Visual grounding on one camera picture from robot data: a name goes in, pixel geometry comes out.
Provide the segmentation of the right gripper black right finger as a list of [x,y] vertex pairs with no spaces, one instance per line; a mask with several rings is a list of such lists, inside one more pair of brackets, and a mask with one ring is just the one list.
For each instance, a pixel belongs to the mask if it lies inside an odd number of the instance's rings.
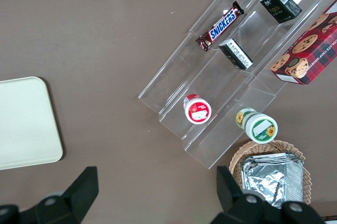
[[212,223],[283,223],[281,211],[253,194],[244,194],[226,166],[218,166],[216,189],[223,211]]

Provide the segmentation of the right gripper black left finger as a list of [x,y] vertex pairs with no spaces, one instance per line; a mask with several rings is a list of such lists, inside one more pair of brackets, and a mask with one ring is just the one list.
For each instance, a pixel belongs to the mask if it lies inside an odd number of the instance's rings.
[[81,223],[99,192],[97,167],[86,167],[61,194],[44,198],[19,215],[20,223]]

